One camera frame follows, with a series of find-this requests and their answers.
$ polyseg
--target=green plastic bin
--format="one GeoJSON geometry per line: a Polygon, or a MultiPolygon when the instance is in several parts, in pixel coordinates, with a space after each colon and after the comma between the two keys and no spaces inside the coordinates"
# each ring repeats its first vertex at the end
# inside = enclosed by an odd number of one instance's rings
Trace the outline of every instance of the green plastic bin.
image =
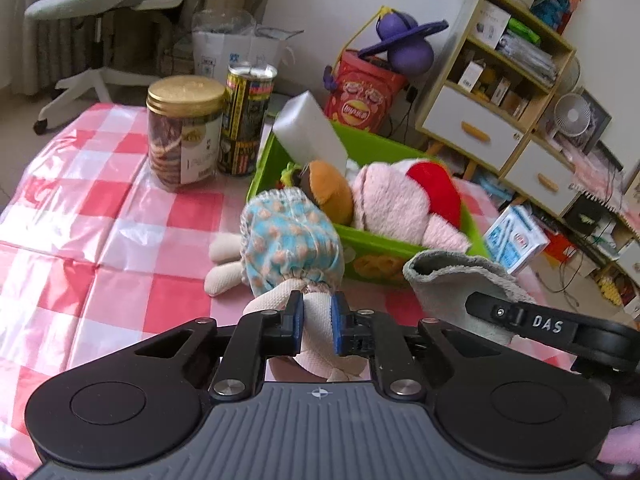
{"type": "MultiPolygon", "coordinates": [[[[347,150],[349,158],[361,166],[376,161],[393,163],[405,158],[429,158],[425,153],[408,148],[399,142],[343,124],[332,122],[332,125],[347,150]]],[[[247,200],[265,189],[273,189],[280,179],[280,173],[289,162],[291,162],[289,154],[271,132],[258,161],[247,200]]],[[[482,234],[464,204],[460,212],[460,220],[461,231],[471,241],[467,254],[489,257],[482,234]]],[[[424,250],[424,247],[376,236],[351,227],[337,224],[334,224],[334,227],[340,235],[347,262],[345,275],[356,280],[405,283],[402,277],[402,266],[416,253],[424,250]]]]}

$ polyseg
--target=tin can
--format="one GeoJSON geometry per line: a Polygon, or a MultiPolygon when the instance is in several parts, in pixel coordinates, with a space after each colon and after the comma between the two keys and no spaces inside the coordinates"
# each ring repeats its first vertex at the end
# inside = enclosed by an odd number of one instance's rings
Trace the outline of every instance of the tin can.
{"type": "Polygon", "coordinates": [[[179,75],[153,83],[146,96],[149,165],[170,189],[213,174],[225,88],[207,77],[179,75]]]}
{"type": "Polygon", "coordinates": [[[229,65],[218,150],[218,169],[223,173],[241,176],[254,172],[264,115],[277,74],[271,65],[229,65]]]}

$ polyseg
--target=curtain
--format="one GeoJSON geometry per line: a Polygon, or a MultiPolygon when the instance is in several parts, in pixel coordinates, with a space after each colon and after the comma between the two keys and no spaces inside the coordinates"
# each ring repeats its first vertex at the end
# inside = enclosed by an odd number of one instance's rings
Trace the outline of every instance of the curtain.
{"type": "Polygon", "coordinates": [[[33,95],[89,64],[95,19],[35,21],[24,11],[37,0],[15,0],[12,26],[12,91],[33,95]]]}

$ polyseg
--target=chair seat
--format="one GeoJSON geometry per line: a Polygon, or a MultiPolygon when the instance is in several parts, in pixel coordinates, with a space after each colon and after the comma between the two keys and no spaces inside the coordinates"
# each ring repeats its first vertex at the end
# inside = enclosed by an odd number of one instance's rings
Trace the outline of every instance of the chair seat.
{"type": "Polygon", "coordinates": [[[145,0],[38,0],[24,15],[34,20],[64,20],[97,16],[119,7],[135,7],[145,0]]]}

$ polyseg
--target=red plush toy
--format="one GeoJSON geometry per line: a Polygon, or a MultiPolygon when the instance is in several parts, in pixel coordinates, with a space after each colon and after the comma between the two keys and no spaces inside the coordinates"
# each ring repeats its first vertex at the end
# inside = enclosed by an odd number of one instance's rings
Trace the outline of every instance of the red plush toy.
{"type": "Polygon", "coordinates": [[[420,159],[401,160],[393,167],[415,180],[427,192],[431,213],[440,215],[460,229],[460,195],[445,168],[437,162],[420,159]]]}

